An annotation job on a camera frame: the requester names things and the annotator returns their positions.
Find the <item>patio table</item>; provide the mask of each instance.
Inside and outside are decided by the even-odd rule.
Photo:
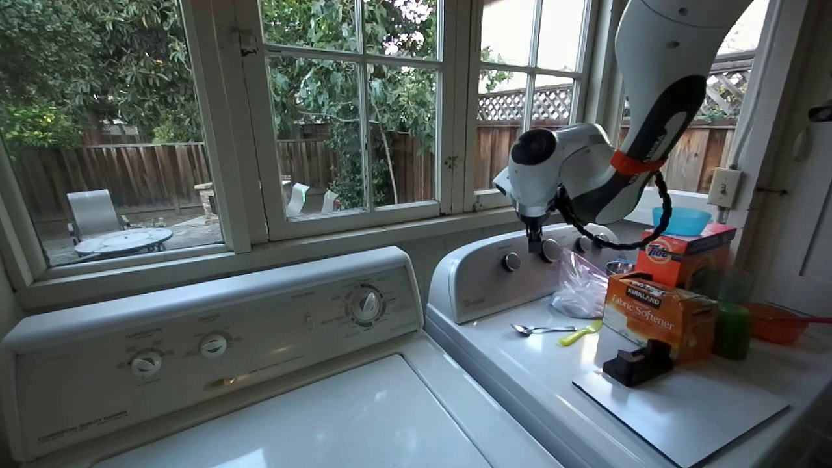
[[[74,245],[81,258],[109,258],[109,256],[128,256],[141,249],[159,249],[167,239],[172,239],[172,230],[124,230],[124,232],[106,232],[86,238]]]

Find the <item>black cable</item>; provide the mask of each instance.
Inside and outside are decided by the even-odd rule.
[[[671,204],[671,192],[666,186],[666,177],[659,173],[650,173],[659,195],[659,222],[658,227],[650,232],[650,238],[639,239],[639,243],[628,243],[628,245],[613,245],[605,243],[600,238],[594,238],[593,232],[587,232],[574,213],[561,213],[566,223],[571,223],[579,235],[585,235],[594,247],[609,247],[609,249],[644,249],[650,243],[655,243],[671,223],[671,213],[672,213],[672,204]]]

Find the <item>white washing machine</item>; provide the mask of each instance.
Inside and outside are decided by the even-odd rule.
[[[558,466],[428,336],[397,247],[33,314],[5,336],[22,466]]]
[[[437,266],[425,331],[564,466],[832,466],[832,329],[624,388],[600,364],[633,347],[609,329],[566,349],[511,331],[585,329],[551,309],[557,288],[523,232],[489,238]]]

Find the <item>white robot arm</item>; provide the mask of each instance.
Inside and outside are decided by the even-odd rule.
[[[628,134],[618,152],[597,125],[528,131],[494,186],[511,197],[537,249],[551,210],[577,223],[624,219],[644,182],[693,119],[706,70],[748,0],[628,0],[615,62],[628,97]]]

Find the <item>detergent box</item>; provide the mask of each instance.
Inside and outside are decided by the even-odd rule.
[[[658,238],[639,249],[633,274],[648,274],[655,284],[701,291],[706,277],[727,268],[732,235],[732,227],[706,223],[698,238]]]
[[[637,347],[662,342],[676,361],[706,359],[714,323],[718,305],[706,297],[644,278],[609,278],[603,326]]]

